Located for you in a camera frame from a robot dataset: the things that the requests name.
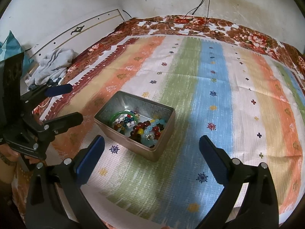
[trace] green bangle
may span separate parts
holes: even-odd
[[[123,115],[123,114],[128,114],[130,116],[132,116],[134,119],[135,119],[135,122],[138,124],[139,121],[138,121],[138,118],[135,116],[135,114],[131,113],[131,112],[128,112],[128,111],[121,111],[121,112],[117,112],[116,114],[114,114],[110,120],[109,120],[109,126],[111,127],[112,126],[112,123],[115,121],[116,117],[118,115]]]

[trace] cloth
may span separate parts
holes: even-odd
[[[23,52],[21,45],[19,44],[13,33],[10,31],[4,43],[2,44],[0,42],[0,61],[3,61],[21,52]],[[28,55],[25,52],[22,66],[22,76],[27,73],[33,61],[33,59],[29,59]]]
[[[72,94],[35,110],[41,119],[83,114],[80,126],[52,143],[58,157],[74,157],[103,135],[105,151],[82,189],[101,219],[117,228],[194,228],[223,188],[199,152],[199,138],[208,135],[244,164],[268,164],[282,223],[305,190],[301,54],[224,20],[209,19],[206,27],[205,18],[198,17],[152,20],[166,20],[171,29],[139,19],[122,24],[69,68],[64,83],[74,85]],[[176,109],[173,136],[158,162],[108,139],[95,124],[94,115],[118,90]],[[13,185],[22,212],[23,175],[17,171]]]
[[[41,85],[50,79],[63,78],[67,67],[71,65],[75,52],[71,49],[58,48],[47,54],[39,63],[29,80],[29,85]]]

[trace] red bead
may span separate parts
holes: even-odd
[[[144,124],[143,124],[142,122],[139,122],[139,123],[138,123],[138,127],[139,127],[139,128],[143,128],[143,127],[144,127]]]

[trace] teal pillow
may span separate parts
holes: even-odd
[[[8,59],[14,55],[23,52],[21,45],[10,31],[8,37],[3,44],[0,43],[0,61]],[[29,59],[26,53],[24,53],[22,76],[24,76],[33,62],[33,59]]]

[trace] black cable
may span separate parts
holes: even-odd
[[[127,13],[124,9],[122,9],[122,11],[125,12],[126,14],[128,14],[130,16],[130,18],[132,18],[132,16],[129,13]]]

